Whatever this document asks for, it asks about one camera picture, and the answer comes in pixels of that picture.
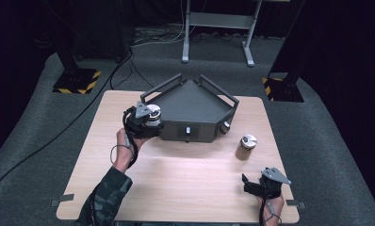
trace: gray metal box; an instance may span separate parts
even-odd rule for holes
[[[145,100],[154,92],[160,94]],[[231,105],[218,94],[227,97]],[[192,81],[177,74],[143,93],[140,99],[144,104],[161,108],[162,139],[186,142],[212,142],[219,132],[227,133],[238,105],[238,99],[203,75],[199,81]]]

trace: hand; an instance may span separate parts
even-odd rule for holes
[[[138,149],[134,150],[133,146],[131,145],[130,149],[133,152],[138,152],[140,150],[140,147],[149,140],[148,138],[142,138],[142,139],[134,139],[135,143],[137,144]],[[125,145],[125,130],[122,128],[117,132],[117,144]],[[132,155],[131,150],[119,146],[117,147],[117,158],[114,161],[113,167],[121,172],[126,172],[128,169],[129,163],[131,162],[132,158],[134,157]]]
[[[259,208],[260,208],[263,199],[261,197],[258,197],[258,196],[255,196],[255,197],[257,198],[258,205],[259,205]],[[276,216],[272,216],[272,213],[270,212],[268,205],[265,204],[264,214],[263,214],[263,216],[264,216],[264,223],[267,226],[276,226],[276,225],[279,224],[280,219],[278,217],[281,216],[282,209],[284,208],[284,205],[285,205],[284,197],[281,194],[280,197],[274,198],[274,199],[271,199],[271,200],[267,200],[267,202],[269,202],[272,205],[272,208],[275,211],[275,215],[277,217]]]

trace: sleeve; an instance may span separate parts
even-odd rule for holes
[[[115,168],[110,168],[99,185],[97,185],[94,196],[94,212],[97,225],[111,225],[120,208],[123,197],[125,197],[132,180],[124,173]],[[82,206],[79,218],[74,225],[93,225],[90,194]]]

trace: gray carpet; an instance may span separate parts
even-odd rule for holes
[[[293,195],[306,205],[299,210],[301,219],[297,225],[375,225],[375,202],[317,94],[299,80],[304,103],[267,99],[262,77],[267,76],[283,40],[254,39],[253,68],[245,63],[241,41],[234,38],[229,42],[193,42],[188,64],[181,63],[182,42],[143,45],[133,48],[134,63],[153,85],[178,73],[186,78],[204,74],[233,95],[260,97],[285,171],[293,182]],[[63,69],[57,55],[49,57],[26,111],[0,150],[0,177],[59,134],[98,94],[116,63],[86,59],[78,65],[102,72],[92,93],[54,93],[52,86]],[[113,85],[122,81],[129,70],[130,63],[126,62],[115,74]],[[116,89],[144,91],[150,87],[134,72]],[[57,209],[49,204],[64,192],[102,95],[103,92],[60,137],[1,182],[0,225],[72,225],[57,219]]]

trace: small cylinder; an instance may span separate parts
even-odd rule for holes
[[[240,161],[246,161],[249,159],[252,149],[255,148],[257,139],[253,135],[245,135],[241,138],[237,144],[235,156]]]

